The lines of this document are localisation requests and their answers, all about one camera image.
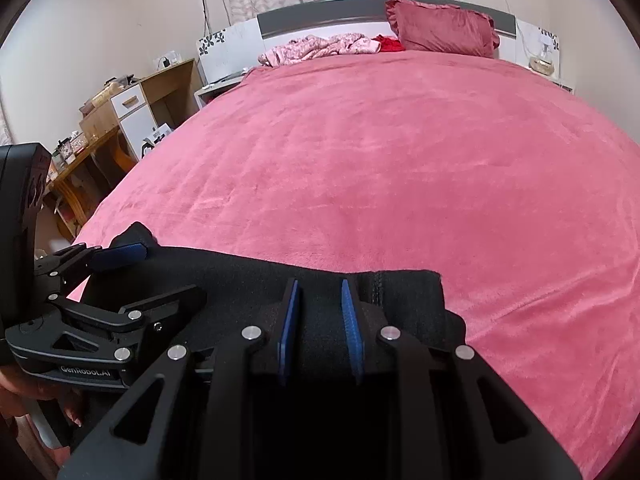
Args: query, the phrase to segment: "desk clutter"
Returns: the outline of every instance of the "desk clutter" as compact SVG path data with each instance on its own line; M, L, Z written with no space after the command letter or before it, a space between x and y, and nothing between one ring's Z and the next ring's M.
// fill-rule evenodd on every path
M199 108L202 80L193 59L145 78L108 80L80 107L79 130L52 152L44 203L72 242L98 204L167 135Z

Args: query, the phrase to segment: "bed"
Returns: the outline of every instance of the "bed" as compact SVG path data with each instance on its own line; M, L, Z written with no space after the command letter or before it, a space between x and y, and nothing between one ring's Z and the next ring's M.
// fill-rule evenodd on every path
M433 52L253 70L146 156L78 242L433 269L468 341L587 480L640 411L640 149L514 64Z

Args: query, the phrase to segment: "drawer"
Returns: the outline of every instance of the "drawer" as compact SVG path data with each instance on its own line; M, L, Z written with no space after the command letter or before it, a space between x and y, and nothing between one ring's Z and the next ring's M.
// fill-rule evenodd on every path
M124 92L120 92L118 95L111 98L113 109L116 110L118 118L122 118L129 112L132 112L136 108L140 108L145 104L145 96L142 93L142 87L140 85L127 88Z
M153 139L154 132L158 129L148 105L144 105L130 116L120 121L124 136L131 147L131 151L137 160L142 159L142 149L145 147L145 138Z

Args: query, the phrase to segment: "black fabric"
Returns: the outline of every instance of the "black fabric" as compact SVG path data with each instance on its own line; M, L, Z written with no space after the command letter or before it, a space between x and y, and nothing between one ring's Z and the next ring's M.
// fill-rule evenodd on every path
M233 330L255 324L260 309L282 300L287 280L302 288L300 323L292 377L303 381L351 379L342 319L340 288L346 274L188 248L161 247L151 232L135 223L111 247L142 242L148 257L125 269L94 274L82 302L116 311L121 306L197 285L207 292L206 306L174 338L194 352L208 352ZM352 274L361 301L382 308L389 323L436 348L464 342L462 318L445 311L440 275L430 270ZM86 423L76 442L116 397L88 393Z

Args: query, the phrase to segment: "pink pillow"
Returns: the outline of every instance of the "pink pillow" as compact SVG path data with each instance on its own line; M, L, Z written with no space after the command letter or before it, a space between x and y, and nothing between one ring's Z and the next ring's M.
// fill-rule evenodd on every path
M494 20L487 14L454 5L389 0L386 20L407 50L493 57L500 45Z

